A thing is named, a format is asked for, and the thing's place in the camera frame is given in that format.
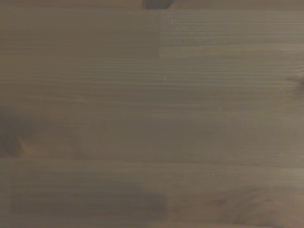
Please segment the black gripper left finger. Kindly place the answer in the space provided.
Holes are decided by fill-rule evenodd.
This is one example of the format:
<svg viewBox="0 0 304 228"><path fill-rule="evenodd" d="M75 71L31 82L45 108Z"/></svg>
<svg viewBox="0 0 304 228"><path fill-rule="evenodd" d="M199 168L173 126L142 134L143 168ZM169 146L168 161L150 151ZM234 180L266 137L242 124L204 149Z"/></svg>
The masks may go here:
<svg viewBox="0 0 304 228"><path fill-rule="evenodd" d="M142 9L144 10L157 10L158 1L157 0L142 0Z"/></svg>

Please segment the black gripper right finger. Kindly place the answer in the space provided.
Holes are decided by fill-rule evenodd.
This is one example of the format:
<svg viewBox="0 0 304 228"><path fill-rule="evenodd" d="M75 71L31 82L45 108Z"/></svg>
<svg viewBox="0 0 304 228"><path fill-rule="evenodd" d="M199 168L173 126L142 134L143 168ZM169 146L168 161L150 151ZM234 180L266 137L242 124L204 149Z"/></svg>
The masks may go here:
<svg viewBox="0 0 304 228"><path fill-rule="evenodd" d="M166 10L166 9L168 9L174 2L175 2L175 0L159 0L159 1L158 1L158 9Z"/></svg>

